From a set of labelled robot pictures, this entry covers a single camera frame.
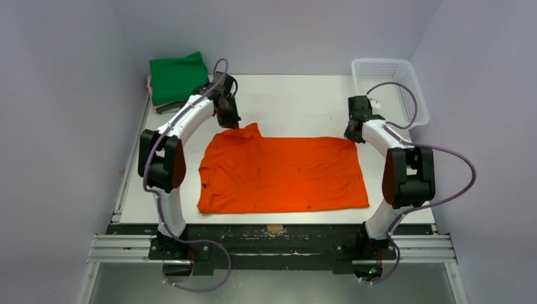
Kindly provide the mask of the orange t-shirt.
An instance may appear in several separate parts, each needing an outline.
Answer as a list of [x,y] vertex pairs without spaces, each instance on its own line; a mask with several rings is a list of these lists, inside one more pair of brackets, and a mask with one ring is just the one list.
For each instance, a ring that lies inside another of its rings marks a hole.
[[355,143],[337,137],[265,137],[258,125],[225,130],[199,166],[203,214],[367,208]]

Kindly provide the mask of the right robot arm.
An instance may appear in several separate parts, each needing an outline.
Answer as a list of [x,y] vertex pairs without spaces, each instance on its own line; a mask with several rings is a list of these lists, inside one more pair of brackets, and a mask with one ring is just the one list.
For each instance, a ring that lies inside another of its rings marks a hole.
[[431,201],[436,194],[434,154],[406,141],[381,115],[374,114],[367,96],[348,98],[345,138],[369,143],[384,157],[381,182],[383,199],[363,229],[367,240],[387,240],[406,214]]

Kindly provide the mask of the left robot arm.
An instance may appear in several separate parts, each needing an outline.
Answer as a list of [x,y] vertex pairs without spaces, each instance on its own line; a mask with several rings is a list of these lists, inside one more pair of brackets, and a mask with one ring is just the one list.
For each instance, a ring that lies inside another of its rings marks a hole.
[[233,76],[215,72],[211,81],[195,88],[169,121],[140,135],[138,174],[143,190],[155,199],[157,237],[162,241],[171,245],[185,243],[180,235],[187,225],[179,201],[179,188],[186,177],[184,146],[211,117],[216,117],[222,128],[238,128],[241,118],[237,90],[238,82]]

